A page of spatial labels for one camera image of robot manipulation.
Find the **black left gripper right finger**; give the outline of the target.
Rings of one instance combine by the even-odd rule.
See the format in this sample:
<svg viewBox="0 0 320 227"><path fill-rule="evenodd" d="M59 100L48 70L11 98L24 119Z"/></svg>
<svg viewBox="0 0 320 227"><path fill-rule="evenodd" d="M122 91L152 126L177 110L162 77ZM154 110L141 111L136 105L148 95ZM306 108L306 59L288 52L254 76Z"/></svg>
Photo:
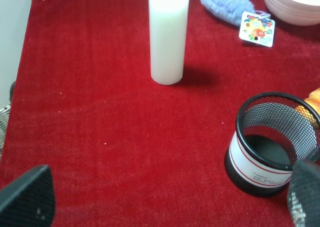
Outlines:
<svg viewBox="0 0 320 227"><path fill-rule="evenodd" d="M320 227L320 166L298 160L287 193L288 210L296 227Z"/></svg>

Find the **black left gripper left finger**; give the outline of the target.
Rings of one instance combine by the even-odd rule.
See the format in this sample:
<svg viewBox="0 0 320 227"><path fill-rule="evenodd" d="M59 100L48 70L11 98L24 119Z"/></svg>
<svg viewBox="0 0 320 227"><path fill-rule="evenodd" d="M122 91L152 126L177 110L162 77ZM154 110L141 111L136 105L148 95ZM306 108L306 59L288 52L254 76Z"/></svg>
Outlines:
<svg viewBox="0 0 320 227"><path fill-rule="evenodd" d="M56 212L52 171L37 165L0 190L2 227L50 227Z"/></svg>

